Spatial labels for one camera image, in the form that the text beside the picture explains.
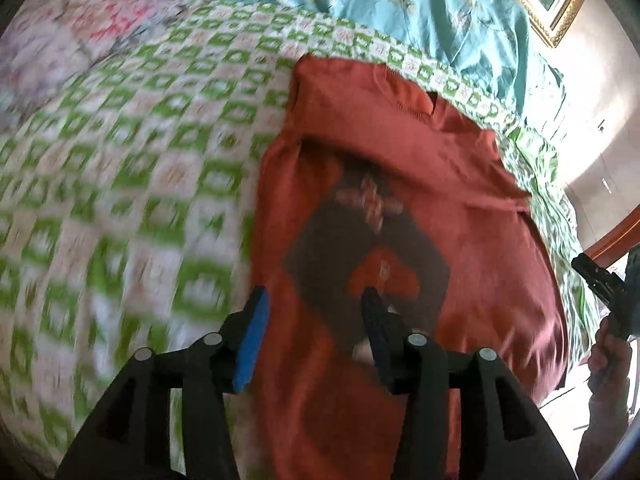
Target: white wall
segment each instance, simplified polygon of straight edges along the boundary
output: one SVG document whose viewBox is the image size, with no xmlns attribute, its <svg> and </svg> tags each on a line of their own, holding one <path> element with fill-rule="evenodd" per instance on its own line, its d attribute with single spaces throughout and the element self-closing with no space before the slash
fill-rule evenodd
<svg viewBox="0 0 640 480">
<path fill-rule="evenodd" d="M 560 174 L 586 248 L 640 203 L 640 57 L 604 0 L 585 0 L 560 45 L 538 49 L 564 73 L 574 106 Z"/>
</svg>

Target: t-shirt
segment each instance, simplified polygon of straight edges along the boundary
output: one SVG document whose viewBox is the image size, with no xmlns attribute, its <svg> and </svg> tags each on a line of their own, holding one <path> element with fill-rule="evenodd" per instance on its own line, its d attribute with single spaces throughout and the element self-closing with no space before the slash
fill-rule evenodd
<svg viewBox="0 0 640 480">
<path fill-rule="evenodd" d="M 404 399 L 366 354 L 365 286 L 445 349 L 491 347 L 534 401 L 566 367 L 548 255 L 495 134 L 386 66 L 303 57 L 260 169 L 252 280 L 271 317 L 252 392 L 279 480 L 387 480 Z M 457 471 L 450 394 L 447 470 Z"/>
</svg>

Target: wooden bed frame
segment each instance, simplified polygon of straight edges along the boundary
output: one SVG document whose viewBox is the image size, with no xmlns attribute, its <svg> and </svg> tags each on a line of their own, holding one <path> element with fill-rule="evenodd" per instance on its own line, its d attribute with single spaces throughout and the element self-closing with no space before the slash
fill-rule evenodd
<svg viewBox="0 0 640 480">
<path fill-rule="evenodd" d="M 601 267 L 610 267 L 640 244 L 640 205 L 584 252 Z"/>
</svg>

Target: black clamp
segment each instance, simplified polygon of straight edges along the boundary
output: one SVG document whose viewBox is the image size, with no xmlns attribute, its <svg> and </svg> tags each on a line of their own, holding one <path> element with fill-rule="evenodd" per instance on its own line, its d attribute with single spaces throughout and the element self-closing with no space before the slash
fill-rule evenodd
<svg viewBox="0 0 640 480">
<path fill-rule="evenodd" d="M 222 394 L 248 382 L 268 317 L 264 288 L 184 350 L 138 349 L 73 440 L 56 480 L 239 480 Z M 187 476 L 171 470 L 172 388 L 182 389 Z"/>
<path fill-rule="evenodd" d="M 462 400 L 460 480 L 575 480 L 575 472 L 535 403 L 490 348 L 445 351 L 412 333 L 374 288 L 362 315 L 386 389 L 408 394 L 392 479 L 443 480 L 449 436 L 449 389 Z"/>
</svg>

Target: pillow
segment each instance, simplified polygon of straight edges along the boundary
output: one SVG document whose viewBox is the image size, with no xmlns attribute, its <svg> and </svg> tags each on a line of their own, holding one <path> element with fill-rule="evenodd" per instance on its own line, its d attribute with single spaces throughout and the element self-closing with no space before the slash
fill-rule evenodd
<svg viewBox="0 0 640 480">
<path fill-rule="evenodd" d="M 133 35 L 181 10 L 175 0 L 26 0 L 0 38 L 0 131 Z"/>
</svg>

